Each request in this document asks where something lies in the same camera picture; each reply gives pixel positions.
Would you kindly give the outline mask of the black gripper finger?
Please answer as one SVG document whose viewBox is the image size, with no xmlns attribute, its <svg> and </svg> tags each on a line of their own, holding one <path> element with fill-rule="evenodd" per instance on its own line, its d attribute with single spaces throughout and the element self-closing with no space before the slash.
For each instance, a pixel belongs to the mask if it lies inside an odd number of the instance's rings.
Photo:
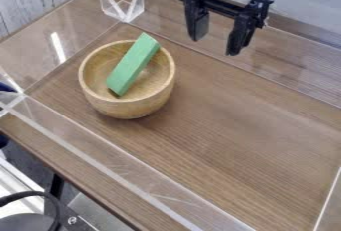
<svg viewBox="0 0 341 231">
<path fill-rule="evenodd" d="M 201 0 L 183 0 L 187 32 L 193 41 L 208 31 L 208 11 Z"/>
<path fill-rule="evenodd" d="M 255 20 L 248 15 L 237 15 L 233 20 L 232 30 L 228 34 L 225 55 L 236 56 L 243 47 L 250 43 L 255 31 Z"/>
</svg>

